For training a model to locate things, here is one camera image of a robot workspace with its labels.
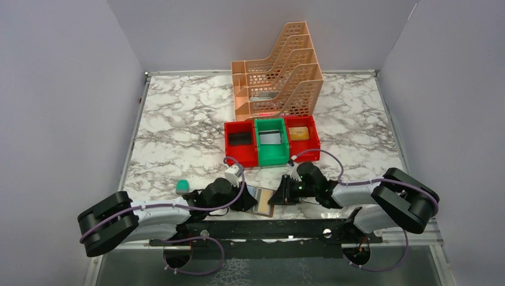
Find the red bin with black card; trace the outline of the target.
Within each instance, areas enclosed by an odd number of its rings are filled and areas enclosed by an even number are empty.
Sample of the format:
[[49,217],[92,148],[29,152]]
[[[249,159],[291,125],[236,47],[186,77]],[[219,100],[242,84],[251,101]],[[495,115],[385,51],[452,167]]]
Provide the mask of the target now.
[[[235,158],[244,167],[259,166],[257,140],[253,121],[226,122],[224,124],[224,132],[226,156]],[[250,132],[252,136],[252,144],[239,146],[229,145],[228,134],[239,132]]]

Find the peach plastic file organizer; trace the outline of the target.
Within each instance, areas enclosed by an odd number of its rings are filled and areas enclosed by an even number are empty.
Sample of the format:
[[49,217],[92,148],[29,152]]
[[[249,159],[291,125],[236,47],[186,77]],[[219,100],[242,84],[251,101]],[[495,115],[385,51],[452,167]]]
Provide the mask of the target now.
[[304,21],[284,25],[270,55],[231,63],[235,120],[311,116],[323,85]]

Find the brown leather card holder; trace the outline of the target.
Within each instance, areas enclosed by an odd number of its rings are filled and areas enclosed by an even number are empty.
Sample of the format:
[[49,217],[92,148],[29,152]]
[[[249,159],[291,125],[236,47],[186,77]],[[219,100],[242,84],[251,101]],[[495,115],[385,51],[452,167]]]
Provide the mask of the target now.
[[270,205],[268,202],[275,191],[258,186],[248,186],[248,192],[257,200],[257,204],[247,210],[247,213],[264,217],[273,217],[275,207],[274,205]]

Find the red bin with gold card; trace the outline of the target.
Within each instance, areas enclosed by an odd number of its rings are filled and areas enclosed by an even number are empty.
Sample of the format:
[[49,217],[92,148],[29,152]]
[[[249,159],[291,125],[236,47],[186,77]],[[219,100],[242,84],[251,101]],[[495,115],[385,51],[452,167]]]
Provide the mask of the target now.
[[310,139],[306,141],[292,141],[288,132],[289,155],[291,157],[297,156],[297,163],[318,161],[320,159],[320,151],[309,151],[300,155],[305,150],[320,149],[320,140],[313,116],[285,117],[284,121],[287,132],[288,128],[299,126],[306,126],[310,131]]

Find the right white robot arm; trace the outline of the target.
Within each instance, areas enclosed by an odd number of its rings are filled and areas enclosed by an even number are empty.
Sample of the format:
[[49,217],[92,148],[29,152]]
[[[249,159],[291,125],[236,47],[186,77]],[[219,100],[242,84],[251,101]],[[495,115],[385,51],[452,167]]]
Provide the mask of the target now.
[[357,206],[344,225],[344,236],[357,243],[375,230],[400,227],[413,234],[424,232],[439,210],[438,194],[402,170],[392,167],[368,181],[330,180],[313,163],[288,162],[269,205],[294,205],[313,197],[324,208]]

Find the green plastic bin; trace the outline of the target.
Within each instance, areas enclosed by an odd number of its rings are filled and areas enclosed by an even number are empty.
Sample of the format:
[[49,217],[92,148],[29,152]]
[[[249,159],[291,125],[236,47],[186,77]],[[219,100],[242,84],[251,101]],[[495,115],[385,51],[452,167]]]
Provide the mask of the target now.
[[[283,165],[289,159],[289,142],[283,119],[257,119],[254,121],[255,134],[257,140],[258,164],[261,167]],[[261,145],[259,131],[279,130],[282,136],[282,143],[279,145]]]

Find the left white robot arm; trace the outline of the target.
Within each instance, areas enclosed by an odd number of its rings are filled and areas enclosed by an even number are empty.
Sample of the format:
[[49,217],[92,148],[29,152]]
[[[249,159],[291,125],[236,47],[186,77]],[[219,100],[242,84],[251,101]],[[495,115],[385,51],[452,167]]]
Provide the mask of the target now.
[[187,237],[183,224],[200,222],[220,209],[245,212],[257,203],[247,185],[234,186],[225,178],[170,200],[135,201],[119,191],[78,215],[79,241],[88,257],[130,241],[169,240],[178,245]]

